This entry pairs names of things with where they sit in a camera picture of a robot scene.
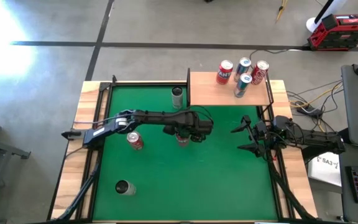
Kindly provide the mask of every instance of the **soda can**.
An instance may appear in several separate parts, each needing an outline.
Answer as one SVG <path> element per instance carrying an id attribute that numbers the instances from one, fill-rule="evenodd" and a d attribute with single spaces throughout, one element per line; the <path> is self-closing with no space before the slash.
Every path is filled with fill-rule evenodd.
<path id="1" fill-rule="evenodd" d="M 222 85 L 226 84 L 229 81 L 232 71 L 233 63 L 229 60 L 224 60 L 219 66 L 219 71 L 216 75 L 216 82 Z"/>
<path id="2" fill-rule="evenodd" d="M 136 187 L 129 181 L 120 180 L 116 184 L 116 192 L 121 195 L 134 195 L 136 193 Z"/>
<path id="3" fill-rule="evenodd" d="M 240 63 L 237 66 L 236 75 L 234 76 L 234 81 L 238 82 L 240 76 L 244 73 L 247 73 L 250 66 L 251 66 L 251 60 L 249 58 L 244 57 L 240 59 Z"/>
<path id="4" fill-rule="evenodd" d="M 140 136 L 140 134 L 137 131 L 128 133 L 127 141 L 135 150 L 143 149 L 144 142 L 143 142 L 142 136 Z"/>
<path id="5" fill-rule="evenodd" d="M 176 134 L 176 137 L 177 137 L 179 146 L 185 147 L 189 144 L 189 140 L 190 140 L 189 138 L 182 138 L 179 136 L 179 134 Z"/>
<path id="6" fill-rule="evenodd" d="M 244 96 L 248 86 L 252 82 L 252 77 L 248 74 L 242 74 L 240 76 L 237 86 L 234 88 L 234 96 L 240 98 Z"/>
<path id="7" fill-rule="evenodd" d="M 178 86 L 172 88 L 172 105 L 177 110 L 183 106 L 183 90 Z"/>
<path id="8" fill-rule="evenodd" d="M 252 84 L 258 85 L 266 77 L 268 69 L 269 69 L 269 64 L 267 62 L 263 60 L 258 61 L 251 73 Z"/>

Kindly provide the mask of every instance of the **blue soda can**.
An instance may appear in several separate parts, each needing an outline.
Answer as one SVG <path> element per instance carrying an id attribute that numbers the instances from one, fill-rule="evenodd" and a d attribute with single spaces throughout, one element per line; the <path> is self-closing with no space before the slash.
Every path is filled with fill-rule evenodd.
<path id="1" fill-rule="evenodd" d="M 247 90 L 247 87 L 252 82 L 252 77 L 247 74 L 242 74 L 240 76 L 239 82 L 237 83 L 237 86 L 234 89 L 234 96 L 240 98 L 244 96 L 244 93 Z"/>
<path id="2" fill-rule="evenodd" d="M 234 76 L 234 81 L 238 82 L 240 76 L 248 72 L 249 67 L 251 66 L 251 60 L 249 58 L 240 59 L 240 63 L 237 66 L 236 75 Z"/>

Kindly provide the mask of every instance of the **red soda can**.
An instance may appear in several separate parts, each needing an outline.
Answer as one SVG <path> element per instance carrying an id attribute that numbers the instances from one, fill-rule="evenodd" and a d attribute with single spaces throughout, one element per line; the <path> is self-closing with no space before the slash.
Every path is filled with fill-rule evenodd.
<path id="1" fill-rule="evenodd" d="M 135 150 L 143 149 L 144 142 L 142 136 L 137 131 L 131 132 L 127 135 L 127 141 Z"/>
<path id="2" fill-rule="evenodd" d="M 182 138 L 179 134 L 176 134 L 179 146 L 185 147 L 189 144 L 189 138 Z"/>
<path id="3" fill-rule="evenodd" d="M 219 84 L 226 84 L 229 81 L 231 72 L 233 71 L 233 63 L 229 60 L 224 60 L 219 66 L 218 74 L 216 75 L 216 82 Z"/>
<path id="4" fill-rule="evenodd" d="M 256 63 L 255 68 L 253 69 L 252 76 L 252 84 L 258 85 L 267 74 L 267 70 L 269 69 L 269 64 L 263 60 L 260 60 Z"/>

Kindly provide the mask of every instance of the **gray floor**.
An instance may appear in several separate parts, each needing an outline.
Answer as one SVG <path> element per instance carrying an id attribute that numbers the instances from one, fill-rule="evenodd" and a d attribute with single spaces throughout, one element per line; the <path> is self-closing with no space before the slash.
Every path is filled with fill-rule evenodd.
<path id="1" fill-rule="evenodd" d="M 46 219 L 67 142 L 60 133 L 73 121 L 81 84 L 93 47 L 10 46 L 9 41 L 95 42 L 108 0 L 0 1 L 0 140 L 32 151 L 29 160 L 13 159 L 0 189 L 0 219 L 8 223 Z M 321 6 L 314 0 L 289 1 L 275 24 L 281 1 L 271 0 L 116 0 L 105 42 L 303 45 L 305 22 Z M 343 13 L 358 13 L 348 0 Z M 102 47 L 92 80 L 183 80 L 186 69 L 216 71 L 224 59 L 236 62 L 251 50 L 124 49 Z M 358 63 L 358 52 L 257 52 L 252 60 L 270 64 L 272 79 L 299 92 L 341 77 L 340 67 Z M 304 94 L 311 100 L 316 90 Z M 342 94 L 339 109 L 324 115 L 345 128 Z M 296 116 L 305 129 L 311 121 Z M 319 217 L 341 215 L 339 194 L 313 190 Z"/>

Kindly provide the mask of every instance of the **green table surface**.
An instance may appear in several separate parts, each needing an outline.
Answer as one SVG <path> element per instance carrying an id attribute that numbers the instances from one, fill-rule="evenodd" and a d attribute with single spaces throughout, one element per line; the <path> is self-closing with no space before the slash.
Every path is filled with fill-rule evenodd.
<path id="1" fill-rule="evenodd" d="M 125 109 L 174 112 L 171 89 L 114 87 L 109 115 Z M 181 147 L 174 136 L 162 132 L 163 126 L 147 124 L 136 129 L 145 144 L 141 151 L 131 148 L 126 135 L 108 137 L 94 220 L 276 220 L 266 162 L 236 148 L 250 142 L 246 132 L 230 133 L 244 114 L 257 121 L 256 108 L 206 108 L 214 128 L 202 143 Z M 136 186 L 135 195 L 115 191 L 115 184 L 122 179 Z"/>

